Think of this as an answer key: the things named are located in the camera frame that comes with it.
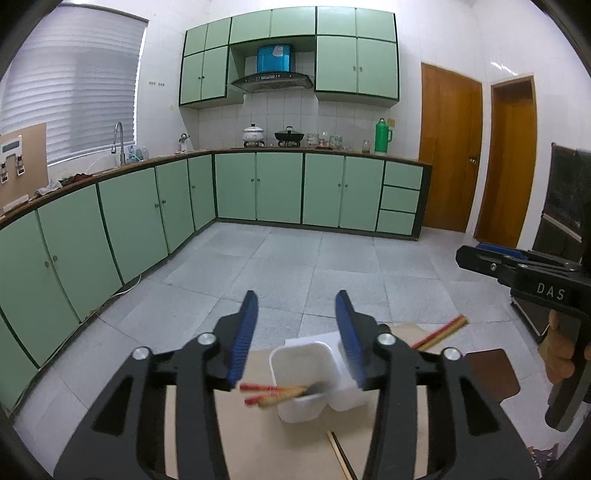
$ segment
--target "metal screw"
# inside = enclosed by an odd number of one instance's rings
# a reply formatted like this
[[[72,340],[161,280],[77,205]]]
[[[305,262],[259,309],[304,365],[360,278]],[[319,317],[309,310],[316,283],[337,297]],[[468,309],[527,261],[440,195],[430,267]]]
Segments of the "metal screw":
[[[201,345],[213,345],[216,343],[217,337],[212,333],[202,333],[197,337],[197,341]]]
[[[131,353],[131,356],[136,360],[145,360],[149,354],[150,350],[147,347],[139,346]]]
[[[457,348],[454,348],[454,347],[446,348],[442,352],[442,354],[445,358],[447,358],[448,360],[451,360],[451,361],[456,361],[456,360],[459,360],[460,358],[462,358],[461,351],[459,351]]]
[[[378,343],[380,345],[393,345],[396,343],[396,337],[391,333],[380,333],[378,335]]]

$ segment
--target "human hand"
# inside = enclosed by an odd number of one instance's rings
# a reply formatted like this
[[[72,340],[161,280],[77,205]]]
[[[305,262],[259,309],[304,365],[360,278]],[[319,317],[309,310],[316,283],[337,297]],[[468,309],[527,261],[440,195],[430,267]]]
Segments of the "human hand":
[[[574,373],[574,344],[565,335],[558,331],[558,312],[550,311],[548,316],[550,328],[548,335],[538,348],[546,367],[546,376],[553,384],[564,378],[569,378]],[[591,360],[591,345],[585,350],[585,358]]]

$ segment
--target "faucet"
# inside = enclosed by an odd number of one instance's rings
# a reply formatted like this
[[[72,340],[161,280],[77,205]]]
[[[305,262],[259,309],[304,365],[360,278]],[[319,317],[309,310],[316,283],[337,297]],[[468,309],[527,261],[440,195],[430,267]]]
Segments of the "faucet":
[[[123,166],[125,165],[125,150],[123,150],[123,124],[121,122],[117,122],[115,125],[115,136],[113,137],[113,148],[111,148],[111,153],[117,152],[117,130],[119,130],[119,146],[121,147],[121,152],[119,153],[119,163],[121,166]]]

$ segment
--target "window blind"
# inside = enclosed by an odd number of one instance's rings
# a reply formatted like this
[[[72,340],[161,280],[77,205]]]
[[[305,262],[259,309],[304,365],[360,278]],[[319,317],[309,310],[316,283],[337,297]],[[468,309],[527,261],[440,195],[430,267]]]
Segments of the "window blind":
[[[62,5],[43,18],[7,73],[0,134],[45,122],[47,162],[109,148],[118,121],[133,143],[146,22]]]

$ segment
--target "green thermos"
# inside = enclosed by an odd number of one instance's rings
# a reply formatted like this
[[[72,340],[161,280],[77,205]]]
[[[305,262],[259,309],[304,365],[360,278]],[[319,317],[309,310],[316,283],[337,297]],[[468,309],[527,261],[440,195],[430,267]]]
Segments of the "green thermos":
[[[388,144],[392,141],[392,130],[388,128],[386,120],[379,119],[375,125],[375,151],[376,153],[388,153]]]

